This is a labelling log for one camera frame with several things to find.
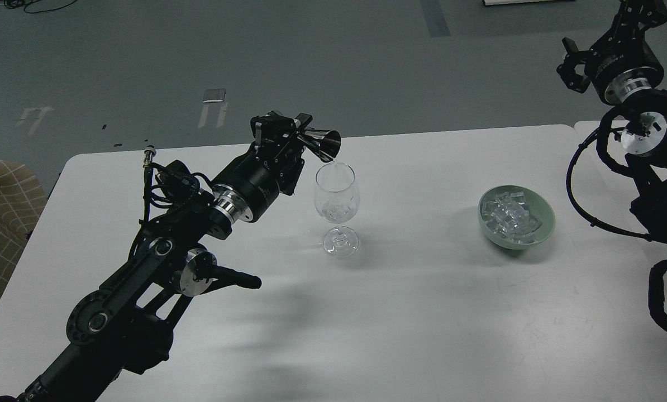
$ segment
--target black cable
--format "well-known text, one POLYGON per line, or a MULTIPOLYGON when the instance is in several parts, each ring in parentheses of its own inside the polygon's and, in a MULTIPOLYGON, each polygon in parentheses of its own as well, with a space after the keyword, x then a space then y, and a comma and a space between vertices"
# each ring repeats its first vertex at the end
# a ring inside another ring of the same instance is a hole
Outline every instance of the black cable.
POLYGON ((78 0, 73 0, 72 2, 70 2, 70 3, 68 3, 68 4, 64 5, 64 6, 61 6, 61 7, 58 7, 58 8, 51 8, 51 9, 49 9, 49 10, 28 11, 28 7, 30 7, 31 5, 33 5, 33 4, 35 4, 35 3, 40 3, 40 2, 42 2, 42 0, 33 0, 32 2, 30 2, 30 3, 28 3, 28 4, 26 4, 26 5, 23 6, 23 12, 26 13, 27 15, 37 15, 38 13, 48 13, 48 12, 50 12, 50 11, 61 10, 61 9, 65 8, 65 7, 68 7, 69 5, 71 5, 71 4, 73 4, 73 3, 77 2, 77 1, 78 1, 78 0))
POLYGON ((582 208, 579 203, 577 203, 577 200, 574 199, 574 194, 573 191, 571 190, 571 175, 573 174, 574 171, 574 165, 577 164, 577 161, 579 161, 579 157, 582 155, 582 152, 589 147, 589 145, 592 144, 595 140, 599 139, 599 128, 594 130, 592 134, 587 137, 582 144, 579 144, 579 147, 577 147, 576 152, 574 153, 574 156, 571 157, 571 161, 569 162, 569 167, 566 170, 566 193, 568 194, 569 201, 571 201, 571 206, 574 207, 574 209, 583 217, 584 219, 587 220, 592 226, 597 226, 600 229, 603 229, 604 231, 607 232, 612 232, 618 235, 625 235, 625 236, 630 236, 630 237, 637 237, 639 239, 644 239, 649 242, 661 242, 664 244, 667 244, 667 240, 664 239, 658 239, 657 237, 652 236, 649 233, 637 233, 637 232, 630 232, 630 231, 625 231, 624 229, 620 227, 613 226, 612 224, 609 224, 604 221, 600 221, 597 217, 592 216, 591 214, 587 213, 587 211, 582 208))
POLYGON ((199 173, 198 171, 197 173, 193 173, 192 175, 195 176, 196 178, 202 178, 205 181, 205 183, 207 183, 209 188, 212 188, 212 186, 214 185, 212 181, 209 180, 209 178, 204 175, 204 173, 199 173))

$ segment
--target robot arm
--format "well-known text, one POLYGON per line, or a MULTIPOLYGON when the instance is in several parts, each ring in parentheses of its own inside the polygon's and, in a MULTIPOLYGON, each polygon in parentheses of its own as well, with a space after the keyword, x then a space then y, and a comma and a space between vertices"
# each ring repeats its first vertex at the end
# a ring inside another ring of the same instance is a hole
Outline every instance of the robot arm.
MULTIPOLYGON (((558 66, 558 73, 566 86, 581 93, 591 83, 599 99, 614 106, 602 117, 599 128, 574 153, 566 174, 566 188, 574 209, 592 226, 667 244, 667 179, 660 180, 652 168, 667 168, 667 91, 656 89, 664 71, 644 40, 649 28, 667 21, 667 10, 663 0, 620 2, 612 28, 589 50, 579 51, 573 40, 563 39, 567 54, 558 66), (584 65, 584 74, 575 71, 579 65, 584 65), (612 120, 616 117, 624 117, 629 123, 621 130, 613 130, 612 120), (607 145, 612 133, 627 152, 627 165, 609 155, 607 145), (625 231, 602 222, 584 211, 574 199, 571 190, 574 165, 582 151, 594 142, 597 155, 610 170, 635 181, 640 195, 632 201, 630 211, 646 227, 647 234, 625 231)), ((650 315, 664 331, 667 331, 663 282, 666 272, 667 260, 652 268, 648 294, 650 315)))
POLYGON ((213 180, 190 173, 177 160, 166 167, 154 163, 155 150, 148 147, 145 213, 130 257, 75 306, 66 327, 70 345, 17 399, 5 396, 0 402, 96 400, 123 369, 143 374, 169 358, 173 330, 193 297, 230 285, 259 288, 258 277, 219 266, 198 242, 204 235, 226 239, 238 219, 255 222, 279 193, 293 194, 305 147, 324 162, 336 156, 339 133, 310 134, 311 120, 307 114, 291 119, 277 112, 252 118, 255 140, 249 150, 213 180), (200 178, 211 191, 201 188, 200 178), (151 204, 167 212, 149 219, 151 204), (162 291, 138 306, 153 283, 162 291), (168 315, 158 317, 158 309, 175 296, 168 315))

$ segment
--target gray floor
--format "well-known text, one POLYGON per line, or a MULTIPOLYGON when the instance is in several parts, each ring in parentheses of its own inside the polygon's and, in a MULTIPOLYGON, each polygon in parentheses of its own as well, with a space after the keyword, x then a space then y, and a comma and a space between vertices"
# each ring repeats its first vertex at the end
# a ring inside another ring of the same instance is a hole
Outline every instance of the gray floor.
MULTIPOLYGON (((42 15, 0 7, 0 159, 24 162, 50 191, 73 155, 250 142, 249 119, 270 109, 310 113, 315 127, 344 137, 599 119, 607 107, 594 91, 566 90, 555 68, 561 38, 588 48, 618 5, 97 0, 42 15), (211 106, 199 128, 203 92, 218 87, 226 113, 211 106)), ((667 89, 667 23, 647 41, 667 89)), ((212 161, 210 173, 227 162, 212 161)))

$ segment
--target glass base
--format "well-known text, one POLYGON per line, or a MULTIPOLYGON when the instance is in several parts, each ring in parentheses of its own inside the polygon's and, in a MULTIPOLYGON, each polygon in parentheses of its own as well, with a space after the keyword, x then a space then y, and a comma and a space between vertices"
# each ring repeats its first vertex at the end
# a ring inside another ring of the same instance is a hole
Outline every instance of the glass base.
POLYGON ((323 249, 332 257, 349 257, 360 248, 359 236, 348 226, 334 227, 323 237, 323 249))

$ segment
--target glass stem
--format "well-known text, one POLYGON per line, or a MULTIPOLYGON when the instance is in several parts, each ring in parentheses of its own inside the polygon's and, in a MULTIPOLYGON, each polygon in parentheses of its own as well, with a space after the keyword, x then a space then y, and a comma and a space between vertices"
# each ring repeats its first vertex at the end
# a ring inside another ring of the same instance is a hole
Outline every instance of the glass stem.
POLYGON ((333 237, 333 244, 336 247, 346 246, 346 243, 347 243, 346 234, 339 231, 338 227, 336 227, 336 233, 337 234, 333 237))

